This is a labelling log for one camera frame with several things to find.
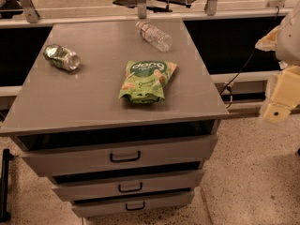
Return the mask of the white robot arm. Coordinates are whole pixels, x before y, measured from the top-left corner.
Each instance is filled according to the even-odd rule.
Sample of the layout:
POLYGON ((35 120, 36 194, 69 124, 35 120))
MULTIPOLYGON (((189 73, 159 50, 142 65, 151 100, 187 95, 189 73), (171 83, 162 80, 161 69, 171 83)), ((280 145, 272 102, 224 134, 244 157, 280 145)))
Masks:
POLYGON ((300 104, 300 2, 266 36, 255 44, 261 51, 273 51, 281 71, 267 83, 266 99, 260 116, 263 121, 280 124, 300 104))

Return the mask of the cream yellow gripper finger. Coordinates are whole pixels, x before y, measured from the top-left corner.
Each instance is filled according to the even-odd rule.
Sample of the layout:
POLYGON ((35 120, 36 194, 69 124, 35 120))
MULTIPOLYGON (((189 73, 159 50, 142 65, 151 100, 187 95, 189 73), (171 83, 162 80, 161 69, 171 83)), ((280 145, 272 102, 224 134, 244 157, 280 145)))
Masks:
POLYGON ((269 84, 270 93, 263 104, 262 119, 279 124, 300 104, 300 67, 283 69, 269 84))

